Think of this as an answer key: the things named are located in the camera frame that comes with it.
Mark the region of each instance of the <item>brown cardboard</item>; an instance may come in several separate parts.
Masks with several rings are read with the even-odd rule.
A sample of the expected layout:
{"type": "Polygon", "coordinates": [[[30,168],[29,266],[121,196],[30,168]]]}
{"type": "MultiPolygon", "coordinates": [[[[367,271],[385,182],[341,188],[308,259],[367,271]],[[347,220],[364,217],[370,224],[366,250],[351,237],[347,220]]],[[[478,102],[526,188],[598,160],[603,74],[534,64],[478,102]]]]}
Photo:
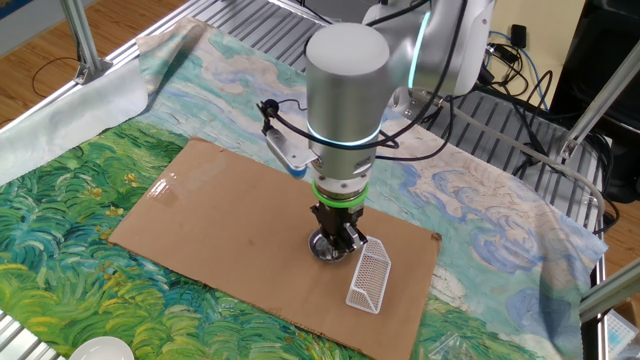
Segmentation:
{"type": "Polygon", "coordinates": [[[629,298],[622,304],[613,308],[620,316],[625,318],[636,328],[640,327],[640,301],[636,298],[629,298]]]}
{"type": "Polygon", "coordinates": [[[359,228],[392,262],[369,314],[345,303],[359,254],[325,264],[309,251],[315,203],[308,183],[192,139],[110,241],[372,358],[408,359],[440,236],[365,209],[359,228]]]}

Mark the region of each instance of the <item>white plastic basket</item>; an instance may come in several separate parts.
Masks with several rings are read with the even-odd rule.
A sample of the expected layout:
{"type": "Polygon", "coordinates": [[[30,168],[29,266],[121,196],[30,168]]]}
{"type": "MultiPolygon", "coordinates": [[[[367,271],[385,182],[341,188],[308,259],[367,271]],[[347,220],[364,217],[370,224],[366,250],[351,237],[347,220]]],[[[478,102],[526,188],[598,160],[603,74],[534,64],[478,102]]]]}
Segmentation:
{"type": "Polygon", "coordinates": [[[370,236],[367,238],[369,241],[362,249],[356,272],[351,280],[347,305],[377,314],[382,307],[391,260],[380,240],[370,236]]]}
{"type": "Polygon", "coordinates": [[[609,358],[613,359],[636,337],[638,329],[613,310],[606,317],[609,358]]]}

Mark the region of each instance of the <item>black cable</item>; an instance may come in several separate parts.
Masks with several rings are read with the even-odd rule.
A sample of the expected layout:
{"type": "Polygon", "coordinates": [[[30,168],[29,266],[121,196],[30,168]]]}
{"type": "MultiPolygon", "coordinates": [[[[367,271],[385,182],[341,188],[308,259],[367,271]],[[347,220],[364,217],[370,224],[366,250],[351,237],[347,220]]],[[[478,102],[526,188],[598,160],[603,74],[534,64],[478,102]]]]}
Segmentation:
{"type": "Polygon", "coordinates": [[[486,89],[486,88],[490,88],[490,87],[493,87],[493,86],[496,86],[496,85],[498,85],[498,86],[499,86],[499,85],[501,85],[501,84],[502,84],[502,82],[492,82],[492,83],[490,83],[490,84],[486,84],[486,85],[478,85],[478,84],[476,84],[476,85],[474,85],[474,87],[473,87],[473,88],[471,88],[471,91],[469,91],[469,92],[468,92],[468,93],[466,93],[466,94],[462,94],[462,95],[454,96],[454,97],[453,97],[453,100],[458,100],[458,99],[463,98],[463,97],[466,97],[466,96],[468,96],[469,94],[472,94],[472,93],[474,93],[474,92],[476,92],[476,91],[483,91],[483,90],[484,90],[484,89],[486,89]]]}
{"type": "Polygon", "coordinates": [[[603,172],[602,193],[606,194],[607,189],[609,188],[609,182],[611,180],[611,173],[613,172],[614,163],[614,156],[613,151],[611,150],[611,145],[609,145],[609,142],[604,138],[604,136],[598,133],[588,134],[585,138],[585,141],[598,152],[598,160],[600,160],[600,162],[602,163],[603,172]]]}
{"type": "Polygon", "coordinates": [[[298,104],[298,110],[300,111],[307,111],[307,108],[303,108],[302,105],[300,105],[300,101],[298,101],[297,99],[284,99],[284,100],[280,100],[278,101],[278,104],[283,104],[286,102],[295,102],[296,104],[298,104]]]}
{"type": "Polygon", "coordinates": [[[414,120],[412,120],[404,128],[398,130],[395,134],[390,135],[388,138],[383,139],[383,140],[378,140],[378,141],[375,141],[375,142],[372,142],[372,143],[362,144],[362,145],[354,145],[354,146],[346,146],[346,145],[336,144],[336,143],[333,143],[333,142],[328,142],[328,141],[325,141],[325,140],[320,139],[318,137],[315,137],[313,135],[310,135],[310,134],[306,133],[305,131],[302,131],[301,129],[293,126],[287,120],[282,118],[282,116],[278,115],[277,108],[273,108],[273,107],[267,106],[266,103],[270,102],[270,100],[267,100],[266,102],[263,102],[260,105],[258,105],[258,109],[260,109],[260,112],[262,112],[263,115],[265,116],[265,125],[267,125],[267,126],[270,125],[268,123],[268,118],[272,117],[272,118],[278,120],[279,122],[281,122],[289,130],[295,132],[296,134],[298,134],[298,135],[300,135],[300,136],[302,136],[302,137],[304,137],[306,139],[309,139],[311,141],[315,141],[318,144],[325,145],[327,147],[332,147],[332,148],[336,148],[336,149],[340,149],[340,150],[354,150],[355,151],[355,150],[371,149],[371,148],[374,148],[374,147],[378,147],[378,146],[382,146],[384,144],[387,144],[390,141],[396,140],[397,138],[402,136],[404,133],[406,133],[407,131],[411,130],[416,124],[418,124],[419,122],[424,120],[423,119],[424,116],[427,114],[427,112],[431,108],[431,105],[434,103],[436,97],[438,96],[438,92],[440,92],[440,89],[442,88],[442,85],[444,84],[444,80],[445,80],[445,78],[447,76],[447,73],[449,72],[449,67],[451,66],[451,60],[453,58],[453,53],[455,51],[455,47],[456,47],[456,44],[458,42],[458,36],[460,35],[460,29],[462,28],[462,21],[464,19],[464,13],[465,13],[465,11],[467,9],[467,3],[468,3],[468,0],[462,0],[462,5],[460,7],[460,13],[458,15],[458,20],[456,22],[456,28],[454,30],[453,39],[451,41],[451,46],[449,48],[449,54],[447,55],[447,60],[445,61],[444,68],[442,69],[442,73],[440,74],[440,79],[438,79],[438,84],[436,85],[433,93],[431,94],[431,97],[429,98],[429,101],[418,112],[418,115],[416,116],[416,118],[414,120]]]}
{"type": "Polygon", "coordinates": [[[381,18],[378,18],[378,19],[375,19],[373,21],[370,21],[366,25],[367,26],[376,26],[378,24],[382,24],[383,22],[386,22],[386,21],[389,21],[389,20],[393,20],[393,19],[398,18],[398,17],[400,17],[400,16],[402,16],[404,14],[408,14],[408,13],[412,12],[413,10],[415,10],[415,9],[419,8],[420,6],[428,3],[429,1],[431,1],[431,0],[420,0],[420,1],[417,1],[413,5],[409,5],[409,6],[407,6],[406,8],[404,8],[402,10],[396,11],[394,13],[391,13],[391,14],[387,15],[387,16],[383,16],[381,18]]]}
{"type": "Polygon", "coordinates": [[[529,90],[529,80],[522,74],[523,62],[520,53],[518,52],[518,64],[520,65],[520,69],[516,69],[513,65],[509,64],[508,61],[497,54],[494,55],[494,57],[509,68],[509,71],[503,77],[503,81],[494,83],[494,85],[498,85],[501,87],[508,86],[515,78],[520,77],[524,81],[524,89],[517,94],[513,94],[512,96],[517,97],[526,93],[527,90],[529,90]]]}
{"type": "Polygon", "coordinates": [[[302,6],[303,8],[311,11],[313,13],[313,15],[317,16],[320,18],[320,20],[328,23],[329,25],[333,24],[333,22],[327,20],[324,16],[318,14],[315,10],[313,10],[312,8],[308,7],[307,5],[304,4],[304,0],[300,0],[300,6],[302,6]]]}
{"type": "Polygon", "coordinates": [[[513,172],[511,173],[512,176],[515,177],[519,177],[520,173],[522,172],[523,176],[524,176],[524,172],[527,171],[525,168],[528,167],[527,162],[523,162],[521,163],[515,170],[513,170],[513,172]]]}
{"type": "Polygon", "coordinates": [[[420,124],[422,126],[429,125],[432,121],[436,120],[438,118],[438,116],[440,116],[441,112],[442,112],[442,107],[439,107],[432,114],[425,116],[420,124]]]}
{"type": "MultiPolygon", "coordinates": [[[[509,92],[508,88],[503,87],[503,89],[508,95],[511,94],[509,92]]],[[[524,125],[525,130],[527,131],[527,135],[529,136],[529,140],[531,141],[532,148],[535,151],[539,152],[540,154],[542,154],[544,156],[548,156],[547,151],[544,149],[544,146],[542,146],[542,144],[540,143],[540,140],[536,136],[535,132],[533,132],[533,129],[531,128],[531,124],[529,124],[529,122],[527,122],[527,117],[525,116],[525,114],[520,111],[520,109],[516,106],[515,103],[512,102],[511,105],[513,106],[513,109],[515,110],[516,114],[518,115],[518,118],[520,119],[520,121],[524,125]]]]}
{"type": "Polygon", "coordinates": [[[620,220],[620,210],[618,210],[618,207],[616,206],[616,204],[613,203],[613,201],[609,200],[609,198],[604,197],[604,200],[606,202],[609,203],[609,205],[611,205],[611,208],[613,209],[614,212],[614,218],[613,221],[611,221],[611,223],[609,225],[605,225],[602,228],[595,230],[593,232],[593,235],[599,235],[602,233],[606,233],[607,231],[611,230],[611,228],[618,223],[618,221],[620,220]]]}
{"type": "MultiPolygon", "coordinates": [[[[387,134],[383,130],[380,130],[380,135],[382,135],[382,137],[384,137],[385,139],[389,138],[389,134],[387,134]]],[[[397,140],[391,140],[390,143],[387,143],[387,144],[384,144],[384,145],[380,145],[380,146],[386,147],[386,148],[389,148],[389,149],[394,149],[394,150],[400,149],[400,144],[398,143],[397,140]]]]}
{"type": "Polygon", "coordinates": [[[40,96],[40,97],[47,97],[46,95],[42,95],[40,94],[37,90],[36,90],[36,76],[38,76],[38,74],[40,73],[40,71],[42,71],[44,68],[46,68],[47,66],[53,64],[56,61],[60,61],[60,60],[73,60],[73,61],[78,61],[77,59],[74,59],[72,57],[61,57],[61,58],[57,58],[57,59],[53,59],[51,61],[49,61],[48,63],[42,65],[40,67],[40,69],[38,69],[38,71],[36,71],[35,74],[33,74],[33,76],[31,77],[31,89],[33,90],[34,93],[36,93],[36,95],[40,96]]]}
{"type": "Polygon", "coordinates": [[[544,119],[555,120],[555,119],[571,118],[571,117],[576,117],[576,116],[582,116],[582,114],[584,114],[584,112],[577,111],[577,112],[569,113],[569,114],[546,115],[546,116],[544,116],[544,119]]]}
{"type": "Polygon", "coordinates": [[[481,91],[481,92],[483,92],[485,94],[491,95],[493,97],[497,97],[498,99],[507,101],[507,102],[509,102],[511,104],[516,104],[517,106],[525,109],[526,111],[533,112],[533,111],[536,110],[533,105],[525,103],[524,100],[519,99],[519,98],[514,98],[513,96],[509,96],[504,91],[500,91],[500,90],[498,90],[496,88],[486,87],[486,88],[480,89],[479,91],[481,91]]]}
{"type": "Polygon", "coordinates": [[[533,91],[531,91],[531,93],[529,94],[529,97],[527,98],[527,102],[529,102],[533,97],[534,92],[540,87],[540,85],[542,84],[542,81],[546,77],[549,77],[549,81],[547,81],[547,87],[542,93],[542,97],[540,97],[540,101],[538,102],[538,106],[536,107],[536,110],[533,112],[533,114],[531,114],[531,120],[529,121],[530,125],[533,124],[533,120],[536,118],[536,116],[538,116],[538,113],[540,112],[540,108],[542,108],[542,104],[544,103],[544,99],[546,99],[547,95],[549,95],[549,90],[551,89],[551,82],[553,81],[553,71],[548,70],[542,75],[542,77],[540,77],[540,81],[536,83],[536,86],[533,87],[533,91]]]}
{"type": "Polygon", "coordinates": [[[450,107],[449,107],[449,128],[447,129],[447,137],[444,139],[444,142],[442,143],[442,145],[434,152],[432,152],[431,154],[428,155],[424,155],[424,156],[420,156],[420,157],[413,157],[413,158],[401,158],[401,157],[393,157],[393,156],[384,156],[384,155],[376,155],[376,159],[378,160],[390,160],[390,161],[403,161],[403,162],[415,162],[415,161],[423,161],[423,160],[428,160],[428,159],[432,159],[436,156],[438,156],[445,147],[447,147],[447,145],[449,144],[449,140],[451,140],[451,134],[453,133],[453,119],[455,118],[455,116],[453,115],[453,99],[451,99],[450,101],[450,107]]]}

